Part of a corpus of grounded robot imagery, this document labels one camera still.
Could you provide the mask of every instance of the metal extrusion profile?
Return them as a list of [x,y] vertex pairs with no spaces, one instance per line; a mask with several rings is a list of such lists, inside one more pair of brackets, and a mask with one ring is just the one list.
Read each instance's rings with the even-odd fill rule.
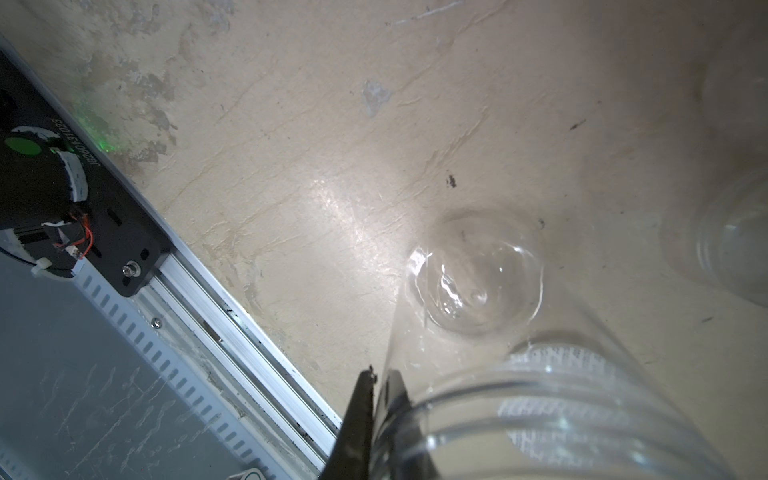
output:
[[[293,433],[296,431],[302,437],[306,434],[319,449],[319,452],[316,452],[314,456],[322,458],[324,461],[324,458],[327,458],[333,448],[336,433],[341,425],[341,418],[256,324],[250,314],[192,253],[189,246],[170,228],[165,219],[139,193],[130,180],[123,175],[106,154],[96,147],[85,130],[2,35],[0,35],[0,50],[35,86],[40,95],[79,136],[99,162],[120,180],[125,190],[168,235],[177,252],[170,255],[161,266],[164,281],[172,284],[178,293],[184,295],[184,299],[189,304],[194,305],[197,313],[214,328],[223,343],[229,347],[227,355],[235,356],[236,363],[249,369],[250,373],[265,386],[274,400],[283,407],[284,412],[292,417],[285,418],[284,414],[278,415],[278,417],[283,418],[283,423],[278,423],[279,425],[285,425],[285,422],[293,425],[293,428],[286,431],[286,434],[291,437],[295,436]],[[221,347],[217,348],[212,349],[211,352],[218,356]],[[232,372],[232,374],[238,377],[237,372]],[[253,382],[248,378],[243,378],[243,381],[245,382],[243,387],[248,391],[255,388]],[[269,405],[262,405],[265,410],[269,407]],[[296,430],[294,423],[301,430]],[[301,444],[307,444],[306,440],[297,443],[300,448]],[[313,463],[318,461],[317,458],[312,459],[312,457],[310,460]]]
[[171,286],[167,285],[167,283],[170,282],[168,282],[166,277],[161,280],[160,277],[156,276],[150,280],[147,286],[151,288],[171,310],[173,310],[184,325],[203,343],[205,348],[211,352],[216,360],[227,369],[228,373],[232,375],[240,386],[243,387],[243,390],[253,398],[254,402],[263,409],[266,415],[275,422],[275,425],[286,434],[288,439],[302,452],[302,454],[304,454],[316,468],[322,469],[325,464],[325,455],[321,455],[321,453],[318,452],[318,448],[310,444],[310,442],[296,430],[290,419],[283,415],[280,410],[275,408],[269,399],[266,398],[260,389],[251,381],[247,372],[244,371],[230,354],[225,351],[225,349],[195,320],[195,315],[202,317],[203,314],[187,311],[187,308],[181,304],[180,300],[177,298],[177,294],[171,291]]

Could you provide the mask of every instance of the bolt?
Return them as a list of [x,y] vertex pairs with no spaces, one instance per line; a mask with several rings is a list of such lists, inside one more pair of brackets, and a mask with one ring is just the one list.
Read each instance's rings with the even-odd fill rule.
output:
[[139,276],[141,275],[141,267],[138,263],[131,260],[123,266],[123,275],[125,276]]

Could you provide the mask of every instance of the clear plastic cup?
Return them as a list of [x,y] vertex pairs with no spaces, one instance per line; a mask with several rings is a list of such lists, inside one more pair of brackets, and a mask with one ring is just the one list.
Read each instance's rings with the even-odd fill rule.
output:
[[733,478],[556,281],[535,231],[491,214],[412,251],[371,478]]
[[710,280],[768,306],[768,167],[741,177],[710,204],[696,252]]

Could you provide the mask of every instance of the beige floor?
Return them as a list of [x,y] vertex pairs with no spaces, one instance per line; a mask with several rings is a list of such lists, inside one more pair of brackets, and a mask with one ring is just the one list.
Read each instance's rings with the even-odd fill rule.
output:
[[[512,207],[739,474],[768,478],[768,313],[674,253],[743,159],[700,86],[746,6],[154,1],[5,0],[0,30],[334,408],[382,365],[418,232]],[[378,111],[366,82],[391,94]]]

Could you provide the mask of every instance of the white plastic piece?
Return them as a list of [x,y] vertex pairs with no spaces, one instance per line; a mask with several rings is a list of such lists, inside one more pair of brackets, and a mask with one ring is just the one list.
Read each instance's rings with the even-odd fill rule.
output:
[[63,227],[64,225],[67,225],[67,224],[69,224],[69,223],[71,223],[71,222],[67,222],[67,221],[65,221],[65,220],[59,220],[59,221],[58,221],[58,222],[56,222],[56,223],[52,223],[52,222],[43,222],[43,223],[40,223],[40,224],[41,224],[43,227],[54,227],[54,228],[56,228],[56,227]]
[[76,260],[79,260],[79,258],[80,258],[80,250],[78,250],[78,248],[75,245],[70,245],[69,247],[65,247],[64,251],[69,253],[70,257],[72,257],[72,258],[74,258]]
[[51,265],[53,265],[53,262],[51,262],[47,257],[38,258],[35,262],[35,266],[32,267],[32,276],[40,276],[40,272],[47,269]]
[[82,202],[88,199],[88,181],[85,179],[83,164],[80,158],[68,151],[56,152],[69,176],[69,187],[72,189],[73,202]]
[[31,133],[31,134],[35,134],[35,135],[37,135],[37,137],[40,140],[45,140],[45,141],[49,141],[52,138],[61,138],[59,136],[59,134],[57,134],[55,132],[52,132],[52,131],[48,130],[47,128],[40,128],[40,127],[21,126],[21,127],[16,127],[13,130],[11,130],[11,131],[14,132],[14,133],[28,132],[28,133]]

